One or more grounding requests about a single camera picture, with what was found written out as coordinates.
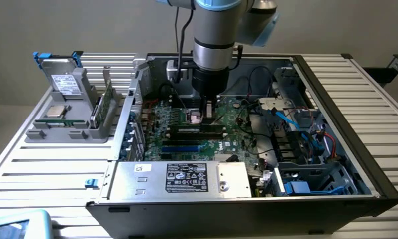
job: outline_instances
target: motherboard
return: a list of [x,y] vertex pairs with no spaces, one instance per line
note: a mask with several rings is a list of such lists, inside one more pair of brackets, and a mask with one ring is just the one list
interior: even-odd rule
[[[211,131],[203,132],[202,138],[186,140],[188,131],[195,133],[199,130],[199,125],[191,123],[198,109],[171,107],[166,101],[150,102],[142,111],[145,161],[226,161],[234,156],[239,162],[244,162],[247,170],[252,170],[256,150],[252,136],[239,130],[242,127],[251,132],[250,122],[235,120],[236,116],[246,118],[246,111],[240,111],[240,108],[242,102],[235,97],[222,98],[215,105],[215,120],[208,126],[212,126]],[[179,133],[170,137],[174,128],[184,135]]]

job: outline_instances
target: blue cable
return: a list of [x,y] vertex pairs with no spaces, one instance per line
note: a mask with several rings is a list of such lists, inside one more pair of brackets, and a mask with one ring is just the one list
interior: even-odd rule
[[283,121],[286,121],[287,123],[290,123],[295,128],[296,128],[296,130],[299,130],[299,126],[298,126],[298,124],[295,123],[295,122],[292,122],[290,119],[287,119],[287,117],[280,113],[280,112],[275,112],[275,115],[278,116],[278,117],[280,117],[282,118],[282,120]]

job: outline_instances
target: blue ram slot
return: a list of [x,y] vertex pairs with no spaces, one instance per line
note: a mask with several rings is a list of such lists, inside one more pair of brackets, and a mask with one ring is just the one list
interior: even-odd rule
[[162,153],[175,153],[175,152],[199,152],[200,146],[191,147],[162,147]]

